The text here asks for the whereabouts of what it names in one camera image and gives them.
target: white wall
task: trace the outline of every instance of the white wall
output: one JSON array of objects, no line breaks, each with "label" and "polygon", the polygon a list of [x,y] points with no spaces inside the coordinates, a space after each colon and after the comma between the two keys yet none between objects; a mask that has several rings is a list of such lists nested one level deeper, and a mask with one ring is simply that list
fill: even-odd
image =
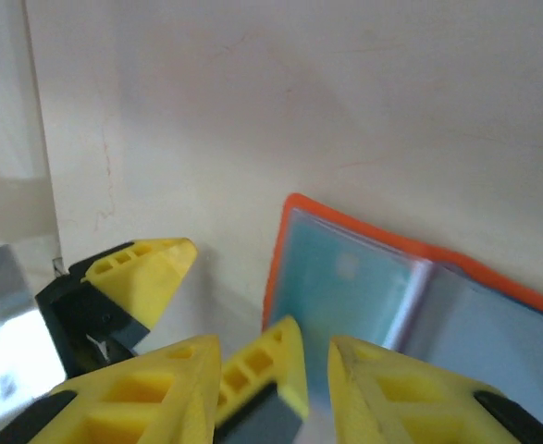
[{"label": "white wall", "polygon": [[23,4],[0,0],[0,244],[14,246],[33,290],[59,255],[47,171]]},{"label": "white wall", "polygon": [[303,191],[543,291],[543,2],[28,8],[67,263],[188,236],[260,306]]}]

